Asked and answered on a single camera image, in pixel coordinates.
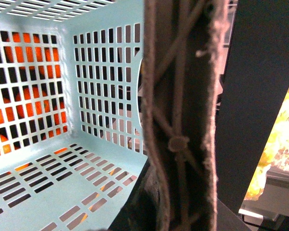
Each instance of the light blue basket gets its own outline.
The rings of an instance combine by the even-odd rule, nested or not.
[[[137,100],[143,21],[140,0],[0,0],[0,135],[8,139],[0,140],[0,231],[86,231],[116,217],[147,159]]]

